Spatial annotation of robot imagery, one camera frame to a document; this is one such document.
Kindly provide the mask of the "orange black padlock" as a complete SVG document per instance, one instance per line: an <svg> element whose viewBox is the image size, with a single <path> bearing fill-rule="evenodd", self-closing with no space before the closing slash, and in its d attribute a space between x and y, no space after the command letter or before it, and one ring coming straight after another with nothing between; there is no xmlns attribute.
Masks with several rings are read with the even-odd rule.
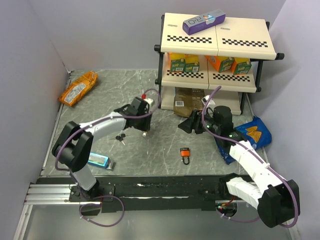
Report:
<svg viewBox="0 0 320 240"><path fill-rule="evenodd" d="M190 164L190 149L188 147L180 148L180 155L182 158L182 163L186 166L189 165Z"/></svg>

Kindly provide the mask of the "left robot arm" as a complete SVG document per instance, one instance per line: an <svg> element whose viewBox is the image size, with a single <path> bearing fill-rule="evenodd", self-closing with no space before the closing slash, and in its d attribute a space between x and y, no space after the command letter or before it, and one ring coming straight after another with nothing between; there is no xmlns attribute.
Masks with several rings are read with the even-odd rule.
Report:
<svg viewBox="0 0 320 240"><path fill-rule="evenodd" d="M100 183L88 165L93 143L127 128L149 131L154 104L151 98L135 97L132 103L105 117L81 124L70 121L64 126L51 153L59 163L67 166L66 171L74 178L87 201L93 201L99 195Z"/></svg>

